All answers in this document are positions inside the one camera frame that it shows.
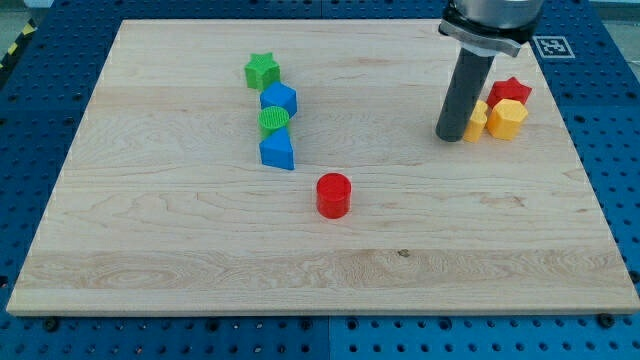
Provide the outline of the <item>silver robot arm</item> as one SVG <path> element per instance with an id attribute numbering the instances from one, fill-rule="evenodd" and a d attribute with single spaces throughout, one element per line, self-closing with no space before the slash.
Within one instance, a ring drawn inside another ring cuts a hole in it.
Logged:
<path id="1" fill-rule="evenodd" d="M 517 57 L 533 36 L 543 0 L 449 0 L 439 31 L 480 57 Z"/>

